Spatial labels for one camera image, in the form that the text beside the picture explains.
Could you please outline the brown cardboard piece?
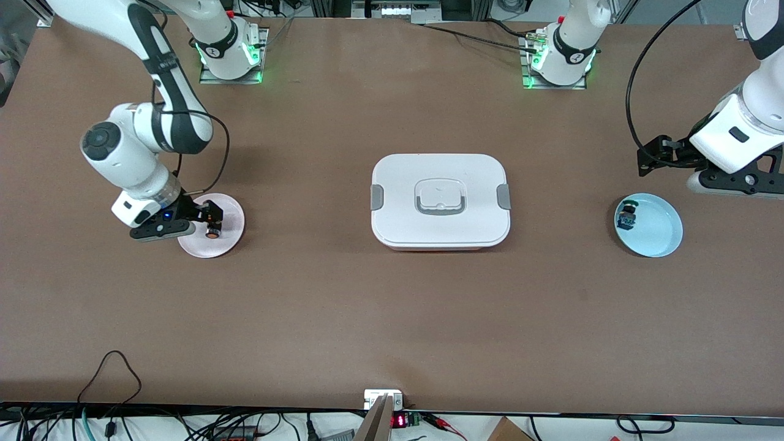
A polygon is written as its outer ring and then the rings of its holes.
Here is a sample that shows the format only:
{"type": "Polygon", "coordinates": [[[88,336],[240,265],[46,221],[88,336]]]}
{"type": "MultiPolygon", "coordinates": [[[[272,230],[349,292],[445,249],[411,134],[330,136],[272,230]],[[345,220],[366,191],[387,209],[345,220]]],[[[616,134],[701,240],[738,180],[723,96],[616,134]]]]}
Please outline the brown cardboard piece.
{"type": "Polygon", "coordinates": [[[487,441],[535,441],[535,439],[524,432],[511,419],[502,416],[488,436],[487,441]]]}

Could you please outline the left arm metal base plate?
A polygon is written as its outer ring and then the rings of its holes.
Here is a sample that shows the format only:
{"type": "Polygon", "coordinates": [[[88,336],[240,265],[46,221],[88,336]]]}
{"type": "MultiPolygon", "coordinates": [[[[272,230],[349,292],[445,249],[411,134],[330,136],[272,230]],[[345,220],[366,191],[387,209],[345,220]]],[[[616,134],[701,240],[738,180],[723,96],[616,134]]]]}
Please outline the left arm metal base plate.
{"type": "Polygon", "coordinates": [[[527,89],[585,89],[586,75],[596,50],[566,58],[548,44],[551,34],[519,37],[522,84],[527,89]]]}

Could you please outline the light blue round plate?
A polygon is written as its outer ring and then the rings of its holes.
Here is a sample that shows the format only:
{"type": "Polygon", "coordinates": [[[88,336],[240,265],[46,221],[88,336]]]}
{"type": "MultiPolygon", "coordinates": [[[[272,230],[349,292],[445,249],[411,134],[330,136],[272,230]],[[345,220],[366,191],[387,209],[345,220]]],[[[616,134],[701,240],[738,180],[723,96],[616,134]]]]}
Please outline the light blue round plate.
{"type": "Polygon", "coordinates": [[[621,200],[613,215],[615,231],[624,246],[643,257],[666,257],[680,246],[684,227],[677,210],[665,199],[650,193],[636,193],[621,200]],[[625,199],[639,203],[636,224],[631,230],[616,228],[616,215],[625,199]]]}

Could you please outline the white socket box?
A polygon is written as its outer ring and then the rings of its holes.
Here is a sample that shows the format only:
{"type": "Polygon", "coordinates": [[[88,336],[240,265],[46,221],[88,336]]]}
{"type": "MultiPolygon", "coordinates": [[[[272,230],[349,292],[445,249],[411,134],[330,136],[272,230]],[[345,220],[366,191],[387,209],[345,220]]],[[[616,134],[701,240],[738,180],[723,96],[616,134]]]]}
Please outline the white socket box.
{"type": "Polygon", "coordinates": [[[370,410],[375,404],[376,399],[382,396],[391,396],[393,398],[394,412],[403,410],[404,408],[404,395],[398,389],[365,389],[363,396],[363,410],[370,410]]]}

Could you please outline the white lunch box grey latches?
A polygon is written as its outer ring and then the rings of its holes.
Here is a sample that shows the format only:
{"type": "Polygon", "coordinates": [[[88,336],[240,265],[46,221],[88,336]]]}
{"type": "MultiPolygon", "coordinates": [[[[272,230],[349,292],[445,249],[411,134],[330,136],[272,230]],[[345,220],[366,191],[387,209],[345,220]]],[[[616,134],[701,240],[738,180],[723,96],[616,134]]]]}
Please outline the white lunch box grey latches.
{"type": "Polygon", "coordinates": [[[372,171],[371,228],[396,251],[475,251],[511,229],[506,170],[487,154],[390,154],[372,171]]]}

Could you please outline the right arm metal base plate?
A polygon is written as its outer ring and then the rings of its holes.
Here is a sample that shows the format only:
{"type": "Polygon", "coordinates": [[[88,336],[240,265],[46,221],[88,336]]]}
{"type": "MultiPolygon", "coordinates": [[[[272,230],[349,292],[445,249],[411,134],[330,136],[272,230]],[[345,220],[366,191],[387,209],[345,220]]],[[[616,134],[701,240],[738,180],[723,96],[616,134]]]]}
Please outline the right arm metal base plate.
{"type": "Polygon", "coordinates": [[[254,59],[257,64],[243,76],[236,79],[223,79],[216,77],[208,69],[204,60],[202,59],[202,66],[200,67],[199,83],[207,85],[256,85],[263,81],[263,68],[266,56],[266,43],[268,40],[269,28],[261,28],[255,31],[255,36],[251,37],[254,42],[252,51],[246,50],[246,55],[254,59]]]}

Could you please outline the grey slanted bar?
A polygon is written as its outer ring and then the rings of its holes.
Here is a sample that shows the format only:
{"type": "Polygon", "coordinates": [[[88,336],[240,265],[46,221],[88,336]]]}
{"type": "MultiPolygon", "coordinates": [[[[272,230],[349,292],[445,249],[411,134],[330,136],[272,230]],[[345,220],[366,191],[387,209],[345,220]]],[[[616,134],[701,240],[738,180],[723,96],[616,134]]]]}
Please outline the grey slanted bar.
{"type": "Polygon", "coordinates": [[[378,394],[351,441],[390,441],[395,403],[394,393],[378,394]]]}

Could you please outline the pale pink round plate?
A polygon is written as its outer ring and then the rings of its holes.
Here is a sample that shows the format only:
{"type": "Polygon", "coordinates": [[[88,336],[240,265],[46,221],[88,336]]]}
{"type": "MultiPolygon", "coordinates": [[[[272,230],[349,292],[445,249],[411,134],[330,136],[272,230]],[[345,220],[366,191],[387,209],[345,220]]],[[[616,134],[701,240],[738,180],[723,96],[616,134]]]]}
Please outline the pale pink round plate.
{"type": "Polygon", "coordinates": [[[216,238],[208,237],[208,224],[194,223],[194,233],[177,238],[179,245],[191,256],[198,258],[214,258],[231,251],[243,237],[246,217],[243,207],[236,199],[221,193],[205,194],[195,198],[196,203],[213,201],[223,210],[221,230],[216,238]]]}

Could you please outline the metal equipment rack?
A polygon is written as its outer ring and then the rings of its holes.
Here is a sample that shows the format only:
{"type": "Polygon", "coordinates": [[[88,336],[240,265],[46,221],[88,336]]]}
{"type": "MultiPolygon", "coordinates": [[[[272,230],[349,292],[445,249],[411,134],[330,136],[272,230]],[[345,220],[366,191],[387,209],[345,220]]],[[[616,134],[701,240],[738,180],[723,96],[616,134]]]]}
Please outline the metal equipment rack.
{"type": "Polygon", "coordinates": [[[303,0],[319,18],[397,19],[425,25],[482,21],[495,0],[303,0]]]}

